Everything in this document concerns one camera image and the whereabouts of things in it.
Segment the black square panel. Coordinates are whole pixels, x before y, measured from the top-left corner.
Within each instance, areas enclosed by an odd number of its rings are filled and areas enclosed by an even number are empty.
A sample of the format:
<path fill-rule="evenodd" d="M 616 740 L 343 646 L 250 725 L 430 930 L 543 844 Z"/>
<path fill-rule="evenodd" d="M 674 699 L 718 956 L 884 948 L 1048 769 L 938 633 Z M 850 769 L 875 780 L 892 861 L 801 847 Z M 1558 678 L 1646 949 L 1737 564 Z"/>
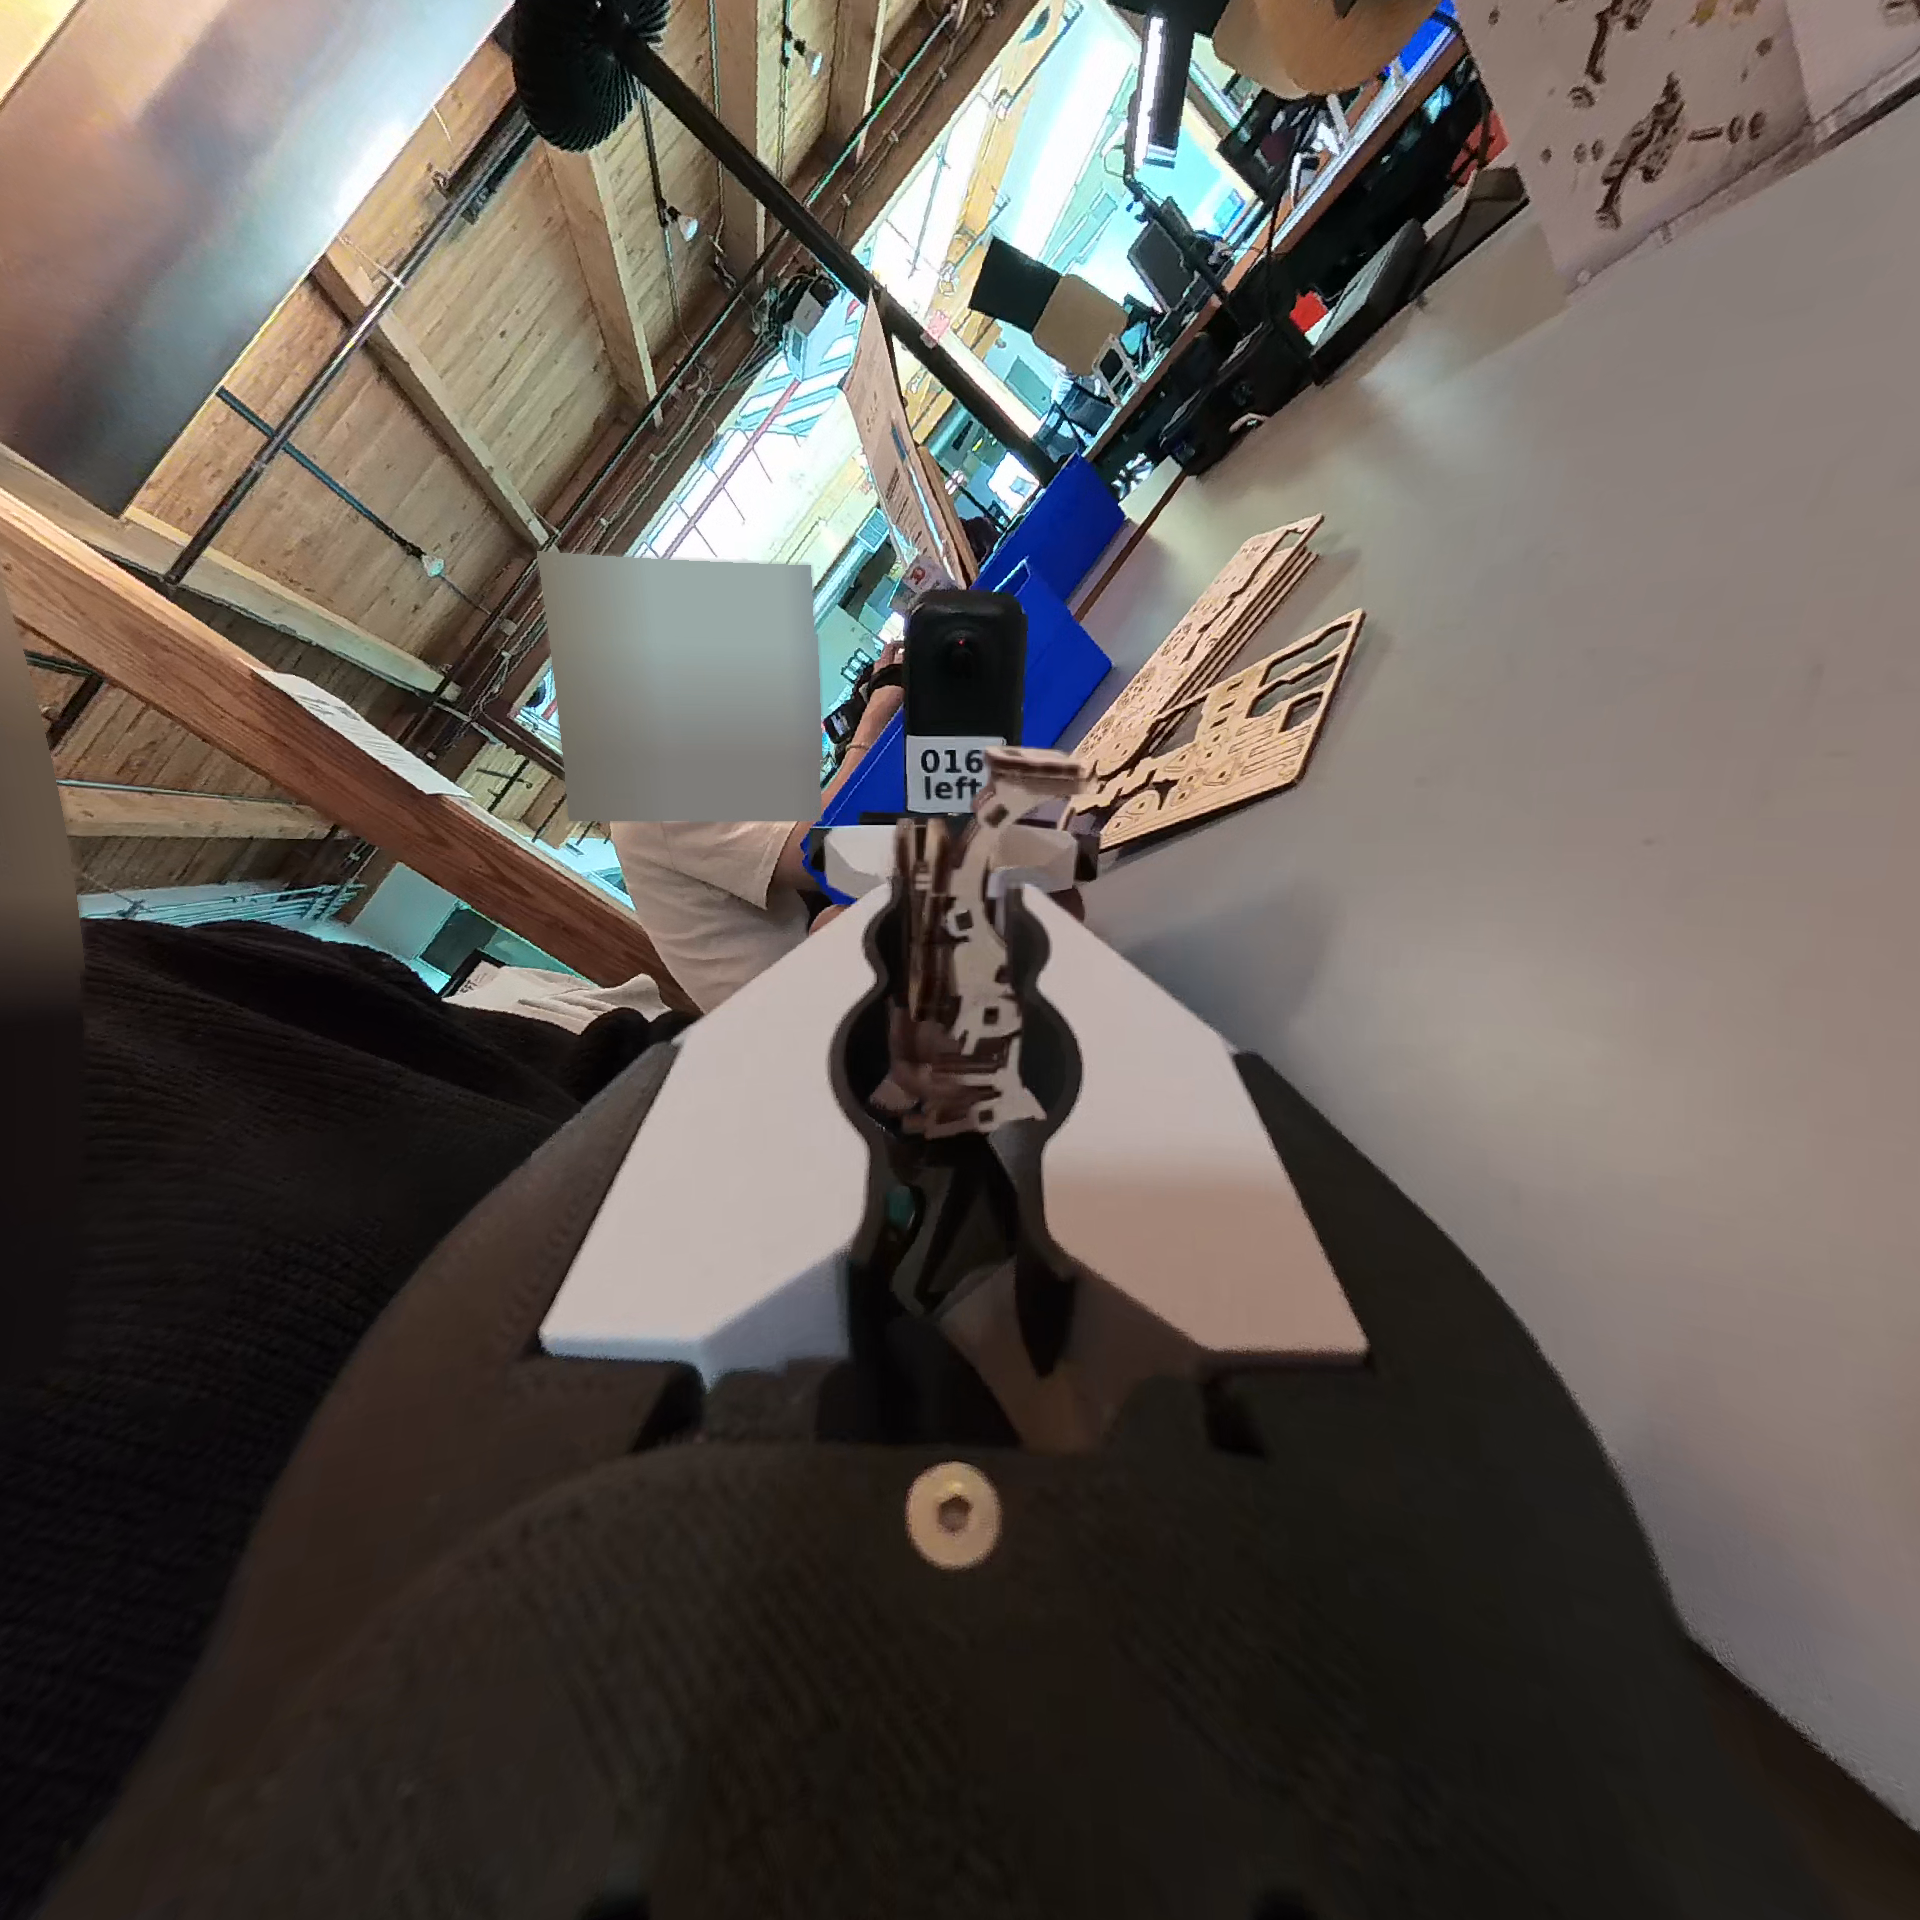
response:
<path fill-rule="evenodd" d="M 990 233 L 972 279 L 967 310 L 1024 333 L 1035 333 L 1061 272 Z"/>

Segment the white cloth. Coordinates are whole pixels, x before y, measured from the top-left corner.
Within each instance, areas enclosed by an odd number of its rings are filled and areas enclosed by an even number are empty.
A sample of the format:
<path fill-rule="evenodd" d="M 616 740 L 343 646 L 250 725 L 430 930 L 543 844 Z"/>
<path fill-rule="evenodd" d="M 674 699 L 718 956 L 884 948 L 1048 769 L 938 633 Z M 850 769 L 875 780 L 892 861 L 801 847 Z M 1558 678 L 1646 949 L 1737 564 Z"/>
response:
<path fill-rule="evenodd" d="M 598 985 L 573 971 L 502 965 L 485 956 L 443 1000 L 551 1023 L 573 1036 L 611 1011 L 634 1011 L 647 1021 L 669 1011 L 658 984 L 644 974 Z"/>

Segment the printed instruction sheet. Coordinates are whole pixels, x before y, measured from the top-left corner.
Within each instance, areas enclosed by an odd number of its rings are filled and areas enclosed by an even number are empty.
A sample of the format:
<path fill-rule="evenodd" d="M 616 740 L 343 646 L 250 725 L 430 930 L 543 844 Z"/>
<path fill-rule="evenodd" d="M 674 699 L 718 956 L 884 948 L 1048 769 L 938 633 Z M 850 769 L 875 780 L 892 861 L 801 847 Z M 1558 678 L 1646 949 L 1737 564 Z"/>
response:
<path fill-rule="evenodd" d="M 1565 286 L 1715 197 L 1810 115 L 1780 1 L 1458 1 L 1452 13 Z"/>

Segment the stack of wooden puzzle sheets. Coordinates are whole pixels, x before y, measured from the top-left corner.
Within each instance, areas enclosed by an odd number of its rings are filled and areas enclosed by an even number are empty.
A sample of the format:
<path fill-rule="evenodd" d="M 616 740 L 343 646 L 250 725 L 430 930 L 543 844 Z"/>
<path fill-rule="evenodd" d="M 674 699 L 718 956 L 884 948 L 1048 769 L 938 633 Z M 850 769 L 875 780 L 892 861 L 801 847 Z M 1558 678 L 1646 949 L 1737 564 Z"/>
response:
<path fill-rule="evenodd" d="M 1162 719 L 1189 707 L 1226 674 L 1316 564 L 1313 537 L 1324 519 L 1313 513 L 1241 542 L 1075 745 L 1089 773 L 1120 773 L 1144 753 Z"/>

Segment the white desk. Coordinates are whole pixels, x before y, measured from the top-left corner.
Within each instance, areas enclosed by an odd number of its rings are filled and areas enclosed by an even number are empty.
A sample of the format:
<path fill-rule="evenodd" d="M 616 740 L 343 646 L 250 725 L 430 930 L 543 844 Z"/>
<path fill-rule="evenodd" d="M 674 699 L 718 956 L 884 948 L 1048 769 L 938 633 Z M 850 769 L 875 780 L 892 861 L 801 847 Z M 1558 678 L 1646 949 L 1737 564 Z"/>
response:
<path fill-rule="evenodd" d="M 1182 484 L 1114 683 L 1321 516 L 1306 777 L 1101 938 L 1499 1287 L 1692 1632 L 1916 1820 L 1916 101 L 1565 293 L 1528 216 Z"/>

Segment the wooden workbench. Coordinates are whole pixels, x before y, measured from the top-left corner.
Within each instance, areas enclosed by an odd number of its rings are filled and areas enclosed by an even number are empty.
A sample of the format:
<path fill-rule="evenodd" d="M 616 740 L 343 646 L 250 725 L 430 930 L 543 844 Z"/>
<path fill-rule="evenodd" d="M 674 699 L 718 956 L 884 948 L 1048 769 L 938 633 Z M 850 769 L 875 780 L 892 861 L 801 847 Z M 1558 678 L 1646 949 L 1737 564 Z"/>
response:
<path fill-rule="evenodd" d="M 1436 211 L 1458 154 L 1484 122 L 1486 95 L 1464 35 L 1431 27 L 1402 80 L 1366 108 L 1354 140 L 1294 197 L 1263 211 L 1221 273 L 1223 291 L 1199 283 L 1159 331 L 1141 386 L 1118 406 L 1085 457 L 1116 480 L 1158 453 L 1173 414 L 1218 371 L 1238 341 L 1292 322 L 1303 296 L 1330 310 L 1359 266 L 1410 220 Z"/>

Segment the white paper sheet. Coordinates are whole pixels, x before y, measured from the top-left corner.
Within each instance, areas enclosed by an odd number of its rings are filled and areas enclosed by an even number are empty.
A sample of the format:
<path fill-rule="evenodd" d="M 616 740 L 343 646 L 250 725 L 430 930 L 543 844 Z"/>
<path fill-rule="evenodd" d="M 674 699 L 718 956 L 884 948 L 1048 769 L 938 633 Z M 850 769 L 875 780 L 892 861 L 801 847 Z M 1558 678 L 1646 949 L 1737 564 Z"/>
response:
<path fill-rule="evenodd" d="M 261 678 L 276 683 L 276 687 L 291 698 L 307 716 L 354 745 L 359 753 L 388 768 L 411 789 L 462 803 L 469 801 L 469 793 L 455 780 L 448 780 L 425 760 L 399 745 L 391 734 L 376 728 L 372 719 L 332 689 L 302 676 L 276 670 L 264 671 Z"/>

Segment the dark laptop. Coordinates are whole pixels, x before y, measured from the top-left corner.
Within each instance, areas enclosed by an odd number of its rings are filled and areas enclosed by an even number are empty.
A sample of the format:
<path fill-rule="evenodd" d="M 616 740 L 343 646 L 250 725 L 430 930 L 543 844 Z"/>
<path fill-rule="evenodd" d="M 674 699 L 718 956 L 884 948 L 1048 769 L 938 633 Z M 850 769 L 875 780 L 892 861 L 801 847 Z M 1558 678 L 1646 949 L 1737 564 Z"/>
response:
<path fill-rule="evenodd" d="M 1427 231 L 1420 220 L 1405 220 L 1388 241 L 1355 272 L 1320 323 L 1312 348 L 1312 380 L 1331 377 L 1388 323 L 1412 298 L 1412 283 L 1427 252 Z"/>

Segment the wooden puzzle sheet with cutouts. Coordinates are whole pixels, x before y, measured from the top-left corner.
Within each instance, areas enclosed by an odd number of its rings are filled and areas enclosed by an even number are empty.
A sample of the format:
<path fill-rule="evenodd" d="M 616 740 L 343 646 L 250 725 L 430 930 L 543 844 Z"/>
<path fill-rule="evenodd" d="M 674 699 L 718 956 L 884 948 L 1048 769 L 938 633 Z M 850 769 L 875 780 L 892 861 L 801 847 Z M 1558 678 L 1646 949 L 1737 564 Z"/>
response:
<path fill-rule="evenodd" d="M 1364 636 L 1354 608 L 1156 716 L 1083 813 L 1124 852 L 1294 788 Z"/>

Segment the white light bar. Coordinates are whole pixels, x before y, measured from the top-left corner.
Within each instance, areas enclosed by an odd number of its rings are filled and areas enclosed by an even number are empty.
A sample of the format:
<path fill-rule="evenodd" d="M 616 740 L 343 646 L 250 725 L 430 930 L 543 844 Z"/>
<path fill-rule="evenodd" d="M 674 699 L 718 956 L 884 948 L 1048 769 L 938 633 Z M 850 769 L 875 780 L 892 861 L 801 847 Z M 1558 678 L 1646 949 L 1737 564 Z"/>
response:
<path fill-rule="evenodd" d="M 1179 155 L 1192 53 L 1189 27 L 1163 11 L 1144 11 L 1134 104 L 1128 122 L 1128 171 L 1169 168 Z"/>

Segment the black metal pole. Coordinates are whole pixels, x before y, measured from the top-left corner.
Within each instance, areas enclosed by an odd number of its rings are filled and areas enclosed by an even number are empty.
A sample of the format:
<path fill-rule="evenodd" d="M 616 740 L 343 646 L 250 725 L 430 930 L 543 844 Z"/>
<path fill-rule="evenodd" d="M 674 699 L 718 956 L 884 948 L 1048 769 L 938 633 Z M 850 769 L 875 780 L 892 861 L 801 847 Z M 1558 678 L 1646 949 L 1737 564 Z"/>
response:
<path fill-rule="evenodd" d="M 1042 484 L 1056 478 L 1058 461 L 1031 431 L 1024 430 L 1006 406 L 976 377 L 952 349 L 928 330 L 868 272 L 856 254 L 797 200 L 789 188 L 694 93 L 658 50 L 644 42 L 631 23 L 608 23 L 602 31 L 608 50 L 684 129 L 720 162 L 722 174 L 767 211 L 780 230 L 801 247 L 875 316 L 890 339 L 938 377 L 974 419 L 985 426 L 1001 446 Z"/>

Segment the beige square panel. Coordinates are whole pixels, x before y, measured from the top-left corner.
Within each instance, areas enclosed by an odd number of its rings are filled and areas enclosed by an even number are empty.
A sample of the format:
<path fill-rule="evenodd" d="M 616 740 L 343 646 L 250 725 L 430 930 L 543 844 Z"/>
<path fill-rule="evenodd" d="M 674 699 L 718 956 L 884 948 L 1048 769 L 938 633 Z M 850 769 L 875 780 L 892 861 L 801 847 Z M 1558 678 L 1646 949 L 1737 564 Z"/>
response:
<path fill-rule="evenodd" d="M 1088 375 L 1128 325 L 1130 316 L 1120 299 L 1082 276 L 1059 273 L 1029 325 L 1029 337 L 1064 371 Z"/>

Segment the wooden display board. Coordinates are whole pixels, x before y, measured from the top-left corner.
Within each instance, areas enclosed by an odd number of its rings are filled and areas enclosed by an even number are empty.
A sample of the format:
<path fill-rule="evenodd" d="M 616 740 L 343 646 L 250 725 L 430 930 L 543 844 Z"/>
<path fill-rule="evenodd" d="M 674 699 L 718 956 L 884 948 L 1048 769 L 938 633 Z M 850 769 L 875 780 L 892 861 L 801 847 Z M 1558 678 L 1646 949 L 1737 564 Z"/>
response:
<path fill-rule="evenodd" d="M 872 301 L 860 307 L 842 395 L 886 531 L 902 564 L 930 585 L 972 587 L 978 577 L 972 544 L 940 468 L 913 437 L 893 348 Z"/>

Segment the wooden puzzle model assembly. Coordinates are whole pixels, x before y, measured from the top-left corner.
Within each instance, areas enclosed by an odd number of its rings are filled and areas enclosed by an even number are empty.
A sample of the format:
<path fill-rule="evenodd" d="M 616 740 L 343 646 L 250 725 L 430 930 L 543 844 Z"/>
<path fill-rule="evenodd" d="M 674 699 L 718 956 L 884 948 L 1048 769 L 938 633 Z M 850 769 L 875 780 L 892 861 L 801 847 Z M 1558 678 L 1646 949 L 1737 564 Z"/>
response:
<path fill-rule="evenodd" d="M 993 882 L 1038 865 L 1027 817 L 1044 803 L 1073 807 L 1091 769 L 1058 750 L 990 745 L 983 771 L 965 820 L 893 828 L 904 982 L 892 991 L 887 1068 L 870 1101 L 915 1140 L 981 1137 L 1044 1116 L 1019 1068 L 1024 1005 Z"/>

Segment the wooden beam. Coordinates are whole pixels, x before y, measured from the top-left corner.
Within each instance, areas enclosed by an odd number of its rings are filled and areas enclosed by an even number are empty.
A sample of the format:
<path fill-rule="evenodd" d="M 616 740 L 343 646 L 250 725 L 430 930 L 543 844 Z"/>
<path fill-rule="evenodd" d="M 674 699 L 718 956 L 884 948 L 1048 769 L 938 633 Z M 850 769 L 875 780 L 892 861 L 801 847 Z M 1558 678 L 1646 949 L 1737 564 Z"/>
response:
<path fill-rule="evenodd" d="M 608 987 L 647 976 L 669 1007 L 697 1010 L 602 886 L 469 799 L 421 788 L 302 705 L 240 644 L 12 491 L 2 527 L 5 585 L 31 632 L 551 960 Z"/>

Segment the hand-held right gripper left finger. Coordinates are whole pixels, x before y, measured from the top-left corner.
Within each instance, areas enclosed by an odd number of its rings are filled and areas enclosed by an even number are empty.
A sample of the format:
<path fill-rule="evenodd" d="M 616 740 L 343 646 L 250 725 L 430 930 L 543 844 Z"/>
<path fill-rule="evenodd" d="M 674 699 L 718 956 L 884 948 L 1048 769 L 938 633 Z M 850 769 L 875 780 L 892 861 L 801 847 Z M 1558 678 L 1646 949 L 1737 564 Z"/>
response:
<path fill-rule="evenodd" d="M 856 900 L 682 1036 L 540 1323 L 543 1353 L 706 1379 L 848 1355 L 870 1150 L 829 1047 L 875 987 L 861 942 L 890 901 Z"/>

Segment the black equipment case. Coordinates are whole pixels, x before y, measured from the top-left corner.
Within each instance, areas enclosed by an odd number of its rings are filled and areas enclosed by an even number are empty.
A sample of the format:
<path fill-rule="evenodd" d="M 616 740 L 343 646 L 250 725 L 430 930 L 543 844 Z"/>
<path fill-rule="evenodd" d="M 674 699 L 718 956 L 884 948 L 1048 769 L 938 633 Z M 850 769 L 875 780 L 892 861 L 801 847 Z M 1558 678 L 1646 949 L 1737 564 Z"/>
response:
<path fill-rule="evenodd" d="M 1288 314 L 1261 323 L 1166 419 L 1162 457 L 1188 475 L 1208 471 L 1317 377 L 1312 341 Z"/>

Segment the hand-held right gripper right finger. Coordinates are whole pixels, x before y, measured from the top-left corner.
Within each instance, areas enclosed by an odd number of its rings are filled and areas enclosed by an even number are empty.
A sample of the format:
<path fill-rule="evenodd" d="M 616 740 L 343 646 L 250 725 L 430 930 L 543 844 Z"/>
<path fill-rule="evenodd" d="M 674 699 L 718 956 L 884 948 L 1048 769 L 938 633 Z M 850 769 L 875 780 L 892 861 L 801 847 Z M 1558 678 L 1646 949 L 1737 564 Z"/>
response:
<path fill-rule="evenodd" d="M 1234 1046 L 1035 886 L 1019 905 L 1077 1066 L 1040 1150 L 1053 1243 L 1199 1355 L 1367 1355 Z"/>

